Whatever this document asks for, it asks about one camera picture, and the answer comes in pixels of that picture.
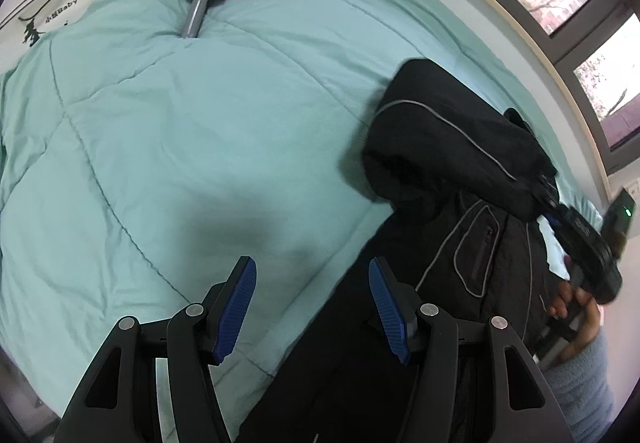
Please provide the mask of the right hand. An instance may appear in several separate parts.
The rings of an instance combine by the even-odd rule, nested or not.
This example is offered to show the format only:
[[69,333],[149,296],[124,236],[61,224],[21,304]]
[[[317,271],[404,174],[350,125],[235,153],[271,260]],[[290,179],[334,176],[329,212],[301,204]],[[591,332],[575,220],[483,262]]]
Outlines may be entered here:
[[575,359],[582,352],[593,350],[596,347],[606,349],[603,309],[591,293],[582,287],[575,287],[569,281],[561,281],[556,296],[548,307],[548,313],[555,319],[567,321],[570,316],[568,308],[572,303],[579,305],[582,322],[579,323],[574,338],[570,341],[564,341],[563,347],[550,361],[550,367],[564,364],[570,359]]

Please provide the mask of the grey fleece right forearm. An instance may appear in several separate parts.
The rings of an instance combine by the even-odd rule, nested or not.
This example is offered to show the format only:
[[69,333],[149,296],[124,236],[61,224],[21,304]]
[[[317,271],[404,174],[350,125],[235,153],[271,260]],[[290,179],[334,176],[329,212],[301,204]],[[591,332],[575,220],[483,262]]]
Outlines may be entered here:
[[614,407],[604,331],[579,354],[544,372],[575,442],[599,442]]

